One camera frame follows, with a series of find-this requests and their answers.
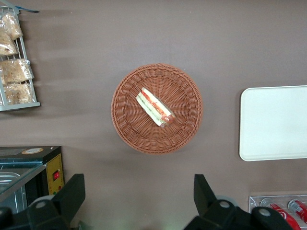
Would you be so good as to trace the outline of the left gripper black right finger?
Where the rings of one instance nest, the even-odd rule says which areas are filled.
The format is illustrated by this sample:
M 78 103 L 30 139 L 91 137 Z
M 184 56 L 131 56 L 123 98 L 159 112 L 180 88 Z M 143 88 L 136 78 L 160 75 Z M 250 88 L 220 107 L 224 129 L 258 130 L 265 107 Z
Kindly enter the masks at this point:
M 217 199 L 204 175 L 194 175 L 194 203 L 198 215 L 186 230 L 249 230 L 250 215 L 226 199 Z

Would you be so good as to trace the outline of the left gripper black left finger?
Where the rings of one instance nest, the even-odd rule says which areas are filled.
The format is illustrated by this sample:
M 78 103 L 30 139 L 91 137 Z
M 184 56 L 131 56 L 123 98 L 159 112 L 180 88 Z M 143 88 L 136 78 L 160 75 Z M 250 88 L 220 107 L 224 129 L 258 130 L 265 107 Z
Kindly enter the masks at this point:
M 32 230 L 69 230 L 85 200 L 83 174 L 75 174 L 51 199 L 39 198 L 27 209 Z

